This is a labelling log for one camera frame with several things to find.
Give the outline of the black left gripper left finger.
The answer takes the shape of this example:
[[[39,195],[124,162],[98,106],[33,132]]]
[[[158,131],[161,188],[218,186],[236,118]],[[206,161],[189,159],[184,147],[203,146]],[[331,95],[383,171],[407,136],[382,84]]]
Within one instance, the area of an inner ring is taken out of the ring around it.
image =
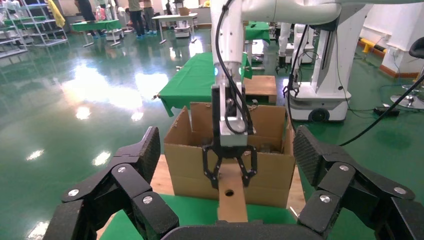
[[[160,155],[159,129],[151,126],[140,142],[119,148],[104,169],[64,192],[44,239],[94,240],[119,211],[145,240],[179,227],[178,216],[151,187]]]

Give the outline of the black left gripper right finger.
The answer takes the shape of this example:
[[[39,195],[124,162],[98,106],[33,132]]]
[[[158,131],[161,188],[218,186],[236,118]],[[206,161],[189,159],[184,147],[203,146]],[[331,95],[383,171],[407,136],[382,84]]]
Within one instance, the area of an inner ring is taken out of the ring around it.
[[[315,189],[297,222],[319,238],[328,237],[347,209],[378,240],[423,239],[424,207],[408,187],[361,166],[341,146],[317,140],[305,126],[295,132],[293,155]]]

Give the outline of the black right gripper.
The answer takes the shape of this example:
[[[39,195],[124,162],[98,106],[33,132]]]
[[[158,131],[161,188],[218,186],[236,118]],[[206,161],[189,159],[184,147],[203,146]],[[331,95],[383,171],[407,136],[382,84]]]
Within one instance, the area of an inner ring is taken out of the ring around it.
[[[249,186],[258,171],[256,148],[248,144],[248,136],[254,135],[255,129],[244,90],[243,84],[237,84],[235,88],[228,84],[215,84],[211,89],[213,139],[211,144],[202,147],[202,165],[204,175],[217,190],[223,158],[236,158],[244,187]],[[213,171],[210,171],[208,164],[209,150],[217,155]],[[245,152],[250,152],[250,169],[242,160]]]

